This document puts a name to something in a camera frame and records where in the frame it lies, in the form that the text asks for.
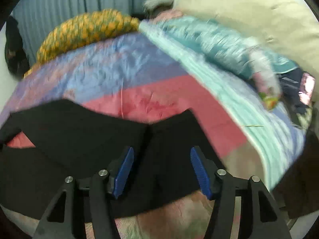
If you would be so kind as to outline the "black pants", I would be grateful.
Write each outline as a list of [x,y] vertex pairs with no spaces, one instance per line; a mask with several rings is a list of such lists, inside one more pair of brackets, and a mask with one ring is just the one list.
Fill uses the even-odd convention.
[[190,110],[148,125],[56,100],[12,113],[1,127],[1,205],[40,219],[67,176],[91,177],[127,146],[135,159],[123,194],[111,202],[115,218],[197,191],[190,160],[194,146],[223,167]]

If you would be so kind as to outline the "dark hanging bag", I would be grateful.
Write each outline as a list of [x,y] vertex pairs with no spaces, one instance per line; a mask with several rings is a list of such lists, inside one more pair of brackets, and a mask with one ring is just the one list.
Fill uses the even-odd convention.
[[4,55],[8,70],[15,79],[21,80],[24,74],[30,70],[30,65],[23,50],[23,40],[18,29],[18,22],[11,15],[6,21],[5,38]]

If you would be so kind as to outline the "colourful satin bed quilt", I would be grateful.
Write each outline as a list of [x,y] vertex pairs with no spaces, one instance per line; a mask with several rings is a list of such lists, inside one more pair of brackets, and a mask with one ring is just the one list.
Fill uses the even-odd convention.
[[[301,155],[305,131],[283,103],[264,108],[255,90],[210,64],[155,26],[70,51],[23,79],[1,112],[1,127],[15,112],[56,100],[151,125],[192,111],[216,155],[232,175],[256,175],[273,189]],[[122,238],[204,238],[214,204],[197,191],[160,208],[116,218]],[[1,205],[27,236],[40,219]]]

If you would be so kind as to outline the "teal floral blanket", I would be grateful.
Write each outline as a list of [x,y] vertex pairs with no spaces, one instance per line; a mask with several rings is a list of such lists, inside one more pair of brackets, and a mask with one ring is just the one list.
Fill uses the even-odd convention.
[[156,25],[185,47],[203,54],[207,61],[243,79],[252,78],[249,59],[252,49],[261,50],[260,55],[265,56],[276,74],[298,68],[294,61],[262,47],[254,37],[245,37],[215,20],[204,21],[193,16],[182,16],[157,22]]

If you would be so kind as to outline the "yellow floral green pillow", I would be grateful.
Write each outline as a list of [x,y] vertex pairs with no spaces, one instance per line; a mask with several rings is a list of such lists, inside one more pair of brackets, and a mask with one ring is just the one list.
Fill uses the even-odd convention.
[[47,35],[37,51],[36,63],[24,74],[24,77],[63,53],[138,31],[139,25],[138,18],[115,9],[86,12],[68,19]]

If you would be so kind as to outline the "beige cushion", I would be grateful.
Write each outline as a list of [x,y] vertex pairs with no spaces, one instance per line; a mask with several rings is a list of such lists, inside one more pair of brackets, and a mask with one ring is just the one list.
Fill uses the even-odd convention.
[[177,0],[176,7],[253,36],[318,77],[318,21],[305,5],[293,0]]

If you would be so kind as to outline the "grey-blue curtain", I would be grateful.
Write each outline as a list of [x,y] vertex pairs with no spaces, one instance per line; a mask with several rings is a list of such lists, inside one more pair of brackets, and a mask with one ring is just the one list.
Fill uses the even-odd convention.
[[23,49],[29,63],[36,62],[40,45],[57,25],[85,12],[116,9],[124,14],[141,14],[145,0],[20,0],[12,11],[18,22]]

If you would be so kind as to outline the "grey knitted cloth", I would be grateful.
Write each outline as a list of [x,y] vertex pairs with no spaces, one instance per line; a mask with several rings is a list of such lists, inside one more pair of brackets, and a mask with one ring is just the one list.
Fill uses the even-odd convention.
[[143,11],[146,18],[157,17],[161,12],[172,9],[174,0],[145,0]]

